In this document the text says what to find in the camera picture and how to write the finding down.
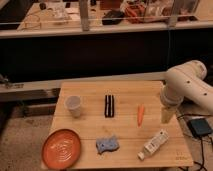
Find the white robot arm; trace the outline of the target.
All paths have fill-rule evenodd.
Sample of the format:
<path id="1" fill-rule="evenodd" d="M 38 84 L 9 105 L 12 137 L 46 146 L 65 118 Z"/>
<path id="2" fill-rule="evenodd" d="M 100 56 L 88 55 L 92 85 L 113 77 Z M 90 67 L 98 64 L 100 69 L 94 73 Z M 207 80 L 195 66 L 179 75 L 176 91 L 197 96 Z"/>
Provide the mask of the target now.
<path id="1" fill-rule="evenodd" d="M 213 115 L 213 87 L 203 81 L 206 75 L 206 66 L 199 60 L 176 65 L 165 72 L 165 85 L 160 92 L 162 123 L 170 122 L 185 98 Z"/>

